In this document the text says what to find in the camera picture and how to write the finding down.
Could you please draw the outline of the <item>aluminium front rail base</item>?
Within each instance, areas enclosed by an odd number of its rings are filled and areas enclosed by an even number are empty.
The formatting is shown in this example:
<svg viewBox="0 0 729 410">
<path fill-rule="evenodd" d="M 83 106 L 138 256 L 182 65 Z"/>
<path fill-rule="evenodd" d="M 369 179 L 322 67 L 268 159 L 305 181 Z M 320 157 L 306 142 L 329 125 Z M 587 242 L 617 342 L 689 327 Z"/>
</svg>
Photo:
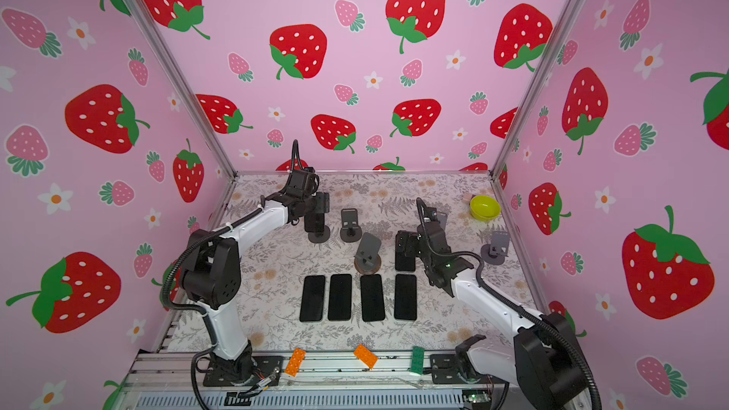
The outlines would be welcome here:
<svg viewBox="0 0 729 410">
<path fill-rule="evenodd" d="M 256 355 L 271 379 L 255 391 L 258 379 L 232 385 L 221 378 L 191 372 L 184 353 L 141 354 L 125 381 L 116 386 L 107 409 L 529 409 L 517 385 L 497 377 L 468 381 L 457 356 L 427 350 L 423 370 L 412 369 L 407 350 L 378 352 L 367 368 L 350 351 L 311 351 L 296 375 L 285 368 L 288 351 Z"/>
</svg>

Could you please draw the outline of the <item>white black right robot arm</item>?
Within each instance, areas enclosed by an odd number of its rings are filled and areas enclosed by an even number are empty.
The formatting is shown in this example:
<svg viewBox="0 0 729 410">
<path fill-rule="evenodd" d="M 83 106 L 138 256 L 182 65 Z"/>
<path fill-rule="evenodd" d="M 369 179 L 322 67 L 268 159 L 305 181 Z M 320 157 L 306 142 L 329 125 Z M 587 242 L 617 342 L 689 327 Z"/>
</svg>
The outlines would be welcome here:
<svg viewBox="0 0 729 410">
<path fill-rule="evenodd" d="M 603 402 L 587 358 L 568 320 L 524 307 L 483 277 L 485 260 L 475 252 L 454 252 L 440 222 L 415 232 L 399 231 L 396 254 L 423 262 L 428 283 L 465 303 L 511 341 L 507 352 L 481 336 L 459 353 L 465 374 L 492 376 L 516 385 L 535 409 L 566 409 Z"/>
</svg>

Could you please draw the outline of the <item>aluminium corner post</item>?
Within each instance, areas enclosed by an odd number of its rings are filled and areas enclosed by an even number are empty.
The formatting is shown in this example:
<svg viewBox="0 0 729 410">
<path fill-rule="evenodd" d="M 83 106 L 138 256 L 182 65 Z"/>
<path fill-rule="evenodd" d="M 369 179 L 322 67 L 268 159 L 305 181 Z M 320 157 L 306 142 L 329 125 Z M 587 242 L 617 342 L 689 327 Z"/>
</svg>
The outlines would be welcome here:
<svg viewBox="0 0 729 410">
<path fill-rule="evenodd" d="M 155 53 L 159 64 L 172 85 L 174 91 L 184 103 L 188 115 L 195 123 L 197 131 L 205 141 L 206 145 L 214 155 L 218 165 L 228 180 L 234 180 L 237 177 L 237 170 L 224 151 L 218 135 L 207 120 L 197 97 L 186 80 L 183 71 L 180 69 L 174 53 L 172 53 L 169 45 L 165 42 L 163 35 L 159 31 L 158 23 L 153 19 L 150 12 L 144 5 L 144 0 L 123 0 L 127 5 L 131 16 L 136 21 L 140 32 L 150 45 L 153 53 Z"/>
<path fill-rule="evenodd" d="M 554 69 L 557 53 L 562 44 L 565 43 L 569 37 L 576 19 L 579 17 L 579 13 L 581 13 L 581 9 L 584 7 L 586 1 L 587 0 L 566 0 L 559 18 L 554 24 L 552 37 L 547 44 L 544 53 L 539 58 L 539 64 L 535 69 L 535 74 L 533 74 L 532 79 L 526 87 L 521 99 L 521 104 L 518 106 L 516 117 L 514 117 L 514 121 L 507 134 L 507 138 L 499 152 L 499 155 L 497 156 L 494 168 L 491 170 L 492 178 L 497 178 L 500 175 L 503 165 L 505 165 L 506 161 L 508 161 L 512 148 L 516 143 L 516 139 L 519 137 L 521 130 L 529 118 L 533 105 L 536 103 L 541 91 L 545 87 L 547 77 Z"/>
</svg>

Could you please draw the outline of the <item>orange brick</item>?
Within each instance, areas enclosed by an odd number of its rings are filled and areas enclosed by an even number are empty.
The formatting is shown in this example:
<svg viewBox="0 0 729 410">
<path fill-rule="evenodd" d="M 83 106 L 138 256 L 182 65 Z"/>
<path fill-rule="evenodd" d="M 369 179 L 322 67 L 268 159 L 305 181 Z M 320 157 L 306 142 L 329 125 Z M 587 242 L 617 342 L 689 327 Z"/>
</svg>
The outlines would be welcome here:
<svg viewBox="0 0 729 410">
<path fill-rule="evenodd" d="M 303 349 L 294 349 L 292 356 L 287 362 L 285 373 L 289 375 L 290 377 L 296 377 L 297 374 L 300 371 L 300 368 L 302 366 L 302 363 L 304 362 L 306 358 L 307 352 Z"/>
<path fill-rule="evenodd" d="M 353 355 L 362 362 L 367 369 L 373 369 L 379 361 L 379 357 L 364 345 L 358 345 L 355 351 L 353 351 Z"/>
</svg>

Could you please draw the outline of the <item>lime green plastic bowl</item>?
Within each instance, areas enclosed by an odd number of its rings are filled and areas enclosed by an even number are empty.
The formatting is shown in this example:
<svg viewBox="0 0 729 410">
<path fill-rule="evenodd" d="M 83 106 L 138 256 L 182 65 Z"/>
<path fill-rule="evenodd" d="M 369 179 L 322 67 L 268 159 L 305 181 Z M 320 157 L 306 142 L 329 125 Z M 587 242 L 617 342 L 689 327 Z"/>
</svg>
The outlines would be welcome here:
<svg viewBox="0 0 729 410">
<path fill-rule="evenodd" d="M 472 218 L 489 222 L 497 219 L 501 215 L 500 204 L 488 196 L 474 196 L 469 202 L 470 214 Z"/>
</svg>

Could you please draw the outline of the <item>grey stand rear middle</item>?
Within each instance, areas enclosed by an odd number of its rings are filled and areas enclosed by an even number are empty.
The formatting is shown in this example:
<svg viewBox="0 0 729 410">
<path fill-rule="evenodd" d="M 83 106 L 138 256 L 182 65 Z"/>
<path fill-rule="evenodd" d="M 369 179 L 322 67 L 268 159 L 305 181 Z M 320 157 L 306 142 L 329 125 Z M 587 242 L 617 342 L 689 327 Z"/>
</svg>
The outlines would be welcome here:
<svg viewBox="0 0 729 410">
<path fill-rule="evenodd" d="M 354 243 L 361 240 L 363 230 L 359 223 L 358 210 L 345 208 L 341 210 L 342 228 L 340 237 L 345 243 Z"/>
</svg>

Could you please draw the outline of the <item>orange brick middle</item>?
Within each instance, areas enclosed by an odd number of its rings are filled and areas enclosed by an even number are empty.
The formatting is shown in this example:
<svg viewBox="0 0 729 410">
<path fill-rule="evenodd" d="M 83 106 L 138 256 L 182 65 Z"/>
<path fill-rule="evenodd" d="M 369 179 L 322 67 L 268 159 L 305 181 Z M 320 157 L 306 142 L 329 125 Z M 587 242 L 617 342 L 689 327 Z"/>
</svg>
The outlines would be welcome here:
<svg viewBox="0 0 729 410">
<path fill-rule="evenodd" d="M 379 357 L 364 345 L 358 345 L 355 351 L 353 351 L 353 355 L 362 362 L 367 369 L 373 369 L 379 361 Z"/>
</svg>

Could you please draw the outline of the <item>orange brick left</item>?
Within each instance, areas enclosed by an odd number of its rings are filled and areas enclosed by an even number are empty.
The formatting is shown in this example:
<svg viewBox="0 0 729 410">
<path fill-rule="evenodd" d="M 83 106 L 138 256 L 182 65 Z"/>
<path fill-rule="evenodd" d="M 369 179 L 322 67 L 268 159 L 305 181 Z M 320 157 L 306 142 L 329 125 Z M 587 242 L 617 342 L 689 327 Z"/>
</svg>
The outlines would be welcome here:
<svg viewBox="0 0 729 410">
<path fill-rule="evenodd" d="M 300 371 L 300 368 L 302 366 L 302 363 L 304 362 L 306 358 L 307 352 L 303 349 L 294 349 L 292 356 L 287 362 L 285 373 L 289 375 L 290 377 L 296 377 L 297 374 Z"/>
</svg>

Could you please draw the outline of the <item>grey stand far right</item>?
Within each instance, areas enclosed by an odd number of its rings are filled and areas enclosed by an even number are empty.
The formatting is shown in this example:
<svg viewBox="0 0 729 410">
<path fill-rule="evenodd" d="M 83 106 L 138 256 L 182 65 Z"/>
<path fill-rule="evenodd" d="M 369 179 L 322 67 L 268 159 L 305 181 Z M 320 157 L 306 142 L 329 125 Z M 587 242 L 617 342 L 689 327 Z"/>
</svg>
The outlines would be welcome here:
<svg viewBox="0 0 729 410">
<path fill-rule="evenodd" d="M 511 236 L 507 231 L 494 231 L 490 241 L 481 247 L 481 257 L 486 264 L 501 266 L 508 256 Z"/>
</svg>

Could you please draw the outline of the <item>aluminium corner post left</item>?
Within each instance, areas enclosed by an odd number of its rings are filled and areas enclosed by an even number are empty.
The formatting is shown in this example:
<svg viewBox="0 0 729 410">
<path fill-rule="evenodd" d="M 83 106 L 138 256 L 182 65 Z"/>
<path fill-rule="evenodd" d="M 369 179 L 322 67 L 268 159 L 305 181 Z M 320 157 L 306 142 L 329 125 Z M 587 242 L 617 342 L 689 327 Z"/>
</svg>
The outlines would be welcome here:
<svg viewBox="0 0 729 410">
<path fill-rule="evenodd" d="M 169 45 L 165 42 L 163 35 L 159 31 L 158 23 L 153 19 L 150 12 L 144 5 L 144 0 L 123 0 L 127 5 L 131 16 L 136 21 L 140 32 L 150 45 L 153 53 L 155 53 L 159 64 L 172 85 L 174 91 L 184 103 L 188 115 L 195 123 L 197 131 L 205 141 L 206 145 L 214 155 L 218 165 L 228 180 L 234 180 L 237 177 L 237 170 L 224 151 L 218 135 L 207 120 L 197 97 L 186 80 L 183 71 L 180 69 L 174 53 L 172 53 Z"/>
</svg>

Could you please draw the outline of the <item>round wooden phone stand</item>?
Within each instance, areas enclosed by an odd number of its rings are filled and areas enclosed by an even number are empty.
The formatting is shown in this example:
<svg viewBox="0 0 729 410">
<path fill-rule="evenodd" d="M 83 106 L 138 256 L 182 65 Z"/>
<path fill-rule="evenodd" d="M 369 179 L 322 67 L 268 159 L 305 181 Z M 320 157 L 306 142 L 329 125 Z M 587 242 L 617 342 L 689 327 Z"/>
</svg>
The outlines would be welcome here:
<svg viewBox="0 0 729 410">
<path fill-rule="evenodd" d="M 363 233 L 354 256 L 354 267 L 362 275 L 372 275 L 379 271 L 382 260 L 379 255 L 382 241 L 371 233 Z"/>
</svg>

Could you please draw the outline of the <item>aluminium corner post right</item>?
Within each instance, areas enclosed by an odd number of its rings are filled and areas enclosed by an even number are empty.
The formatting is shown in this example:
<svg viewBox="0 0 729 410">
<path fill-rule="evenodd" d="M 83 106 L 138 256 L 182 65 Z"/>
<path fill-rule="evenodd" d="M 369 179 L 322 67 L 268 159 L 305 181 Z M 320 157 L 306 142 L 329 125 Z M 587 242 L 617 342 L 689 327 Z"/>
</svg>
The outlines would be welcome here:
<svg viewBox="0 0 729 410">
<path fill-rule="evenodd" d="M 584 7 L 586 1 L 587 0 L 566 0 L 559 18 L 554 24 L 552 37 L 547 44 L 544 53 L 539 58 L 539 64 L 535 69 L 535 74 L 533 74 L 532 79 L 526 87 L 521 99 L 521 104 L 518 106 L 516 117 L 514 117 L 514 121 L 507 134 L 507 138 L 499 152 L 499 155 L 497 156 L 494 168 L 491 170 L 492 178 L 497 178 L 500 175 L 503 165 L 505 165 L 506 161 L 508 161 L 512 148 L 516 143 L 516 139 L 519 137 L 521 130 L 529 118 L 533 105 L 536 103 L 541 91 L 545 87 L 547 77 L 554 69 L 557 53 L 562 44 L 565 43 L 569 37 L 576 19 L 579 17 L 579 13 L 581 13 L 581 9 Z"/>
</svg>

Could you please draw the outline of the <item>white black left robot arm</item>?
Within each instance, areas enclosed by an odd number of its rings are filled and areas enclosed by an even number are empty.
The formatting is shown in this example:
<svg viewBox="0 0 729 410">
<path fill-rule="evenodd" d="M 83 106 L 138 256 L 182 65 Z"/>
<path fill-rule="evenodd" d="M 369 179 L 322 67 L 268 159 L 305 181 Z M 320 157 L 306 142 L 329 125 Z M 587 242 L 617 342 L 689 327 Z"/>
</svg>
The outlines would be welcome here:
<svg viewBox="0 0 729 410">
<path fill-rule="evenodd" d="M 305 220 L 305 230 L 318 232 L 319 216 L 330 210 L 330 196 L 294 197 L 275 193 L 261 199 L 254 212 L 216 231 L 197 231 L 172 264 L 161 287 L 161 303 L 175 311 L 195 311 L 211 340 L 207 353 L 214 372 L 231 383 L 246 383 L 256 373 L 252 344 L 235 315 L 241 286 L 240 258 L 250 246 L 287 224 Z"/>
</svg>

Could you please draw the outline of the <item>green brick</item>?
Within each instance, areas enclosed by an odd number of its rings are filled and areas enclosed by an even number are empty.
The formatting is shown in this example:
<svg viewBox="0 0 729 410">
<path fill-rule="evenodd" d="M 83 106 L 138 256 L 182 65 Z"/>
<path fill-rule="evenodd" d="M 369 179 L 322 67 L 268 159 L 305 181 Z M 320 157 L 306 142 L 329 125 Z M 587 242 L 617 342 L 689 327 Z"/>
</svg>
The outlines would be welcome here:
<svg viewBox="0 0 729 410">
<path fill-rule="evenodd" d="M 424 355 L 425 350 L 422 347 L 413 347 L 411 351 L 410 372 L 421 376 L 424 374 Z"/>
</svg>

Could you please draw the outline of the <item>grey stand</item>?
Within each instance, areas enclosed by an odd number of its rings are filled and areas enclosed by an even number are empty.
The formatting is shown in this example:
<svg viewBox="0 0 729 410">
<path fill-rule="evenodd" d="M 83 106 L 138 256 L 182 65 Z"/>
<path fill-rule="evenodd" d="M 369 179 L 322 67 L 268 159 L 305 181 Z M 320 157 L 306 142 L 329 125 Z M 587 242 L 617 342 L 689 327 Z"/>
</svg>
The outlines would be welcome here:
<svg viewBox="0 0 729 410">
<path fill-rule="evenodd" d="M 494 231 L 490 241 L 481 247 L 481 257 L 486 264 L 501 266 L 508 256 L 511 236 L 507 231 Z"/>
<path fill-rule="evenodd" d="M 354 243 L 361 240 L 363 230 L 359 223 L 358 210 L 345 208 L 341 210 L 342 228 L 340 237 L 345 243 Z"/>
<path fill-rule="evenodd" d="M 440 223 L 440 227 L 442 229 L 445 229 L 447 225 L 448 214 L 438 211 L 436 212 L 436 219 L 438 220 L 438 223 Z"/>
<path fill-rule="evenodd" d="M 323 244 L 328 242 L 330 239 L 330 227 L 325 226 L 322 233 L 309 233 L 308 239 L 314 244 Z"/>
</svg>

